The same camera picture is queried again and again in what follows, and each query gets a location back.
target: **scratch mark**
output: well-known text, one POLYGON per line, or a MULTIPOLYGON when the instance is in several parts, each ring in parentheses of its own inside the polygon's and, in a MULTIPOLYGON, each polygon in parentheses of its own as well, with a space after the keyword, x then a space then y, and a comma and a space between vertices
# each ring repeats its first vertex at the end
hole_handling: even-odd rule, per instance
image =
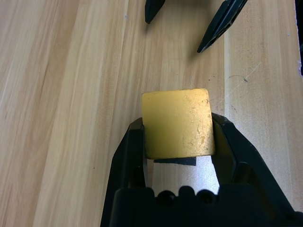
POLYGON ((228 78, 232 78, 232 77, 241 77, 241 78, 243 78, 243 80, 244 80, 246 83, 248 83, 248 81, 245 79, 245 77, 244 77, 244 76, 240 76, 240 75, 232 75, 232 76, 230 76, 230 77, 228 77, 228 78))
POLYGON ((261 64, 261 62, 259 62, 259 64, 253 69, 253 71, 251 71, 250 72, 250 74, 248 74, 248 76, 246 76, 245 78, 244 78, 244 80, 241 82, 241 83, 239 83, 230 93, 228 93, 225 97, 224 97, 224 99, 226 99, 227 97, 229 97, 243 82, 248 82, 247 81, 247 78, 248 77, 250 77, 250 75, 254 72, 254 71, 256 71, 256 69, 259 67, 259 65, 261 64))

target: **yellow cube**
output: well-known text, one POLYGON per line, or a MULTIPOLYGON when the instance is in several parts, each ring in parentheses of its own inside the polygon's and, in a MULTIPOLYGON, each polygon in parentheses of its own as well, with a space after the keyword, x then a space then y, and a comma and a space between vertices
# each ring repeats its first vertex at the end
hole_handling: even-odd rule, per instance
POLYGON ((149 159, 214 154, 214 133, 206 89, 142 95, 146 155, 149 159))

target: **black piece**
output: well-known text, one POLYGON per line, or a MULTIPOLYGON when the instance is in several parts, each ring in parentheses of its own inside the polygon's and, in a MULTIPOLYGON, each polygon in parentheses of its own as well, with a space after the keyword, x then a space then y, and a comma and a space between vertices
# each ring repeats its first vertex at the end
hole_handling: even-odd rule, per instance
POLYGON ((196 157, 178 157, 178 158, 166 158, 155 159, 154 163, 173 163, 185 166, 196 166, 196 157))
POLYGON ((145 22, 150 24, 159 10, 162 8, 165 0, 146 0, 145 3, 145 22))
MULTIPOLYGON (((146 0, 145 22, 149 24, 163 6, 165 0, 146 0)), ((226 0, 222 3, 197 50, 203 52, 234 23, 247 0, 226 0)))
POLYGON ((246 2, 247 0, 227 0, 222 3, 205 32, 198 53, 213 45, 232 26, 246 2))
MULTIPOLYGON (((303 0, 295 0, 295 11, 297 15, 297 26, 298 26, 298 35, 299 35, 299 47, 300 47, 300 56, 301 61, 303 59, 303 0)), ((303 76, 302 63, 299 65, 299 71, 303 76)))
POLYGON ((145 158, 142 118, 131 123, 119 144, 110 168, 101 226, 109 226, 115 192, 121 188, 145 187, 147 160, 145 158))
POLYGON ((212 117, 218 195, 208 190, 195 195, 185 186, 178 196, 164 191, 155 198, 145 188, 138 119, 114 155, 101 227, 303 226, 303 213, 293 210, 256 148, 227 118, 212 117))

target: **light wood surface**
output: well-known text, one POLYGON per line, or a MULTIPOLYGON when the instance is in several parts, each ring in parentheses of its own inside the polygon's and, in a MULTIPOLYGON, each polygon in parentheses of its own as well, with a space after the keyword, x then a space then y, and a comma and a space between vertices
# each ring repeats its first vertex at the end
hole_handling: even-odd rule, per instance
MULTIPOLYGON (((98 227, 111 158, 141 116, 141 94, 195 87, 303 211, 294 1, 249 0, 197 54, 221 2, 167 0, 147 26, 143 0, 0 0, 0 226, 98 227)), ((198 162, 155 165, 153 188, 215 190, 210 158, 198 162)))

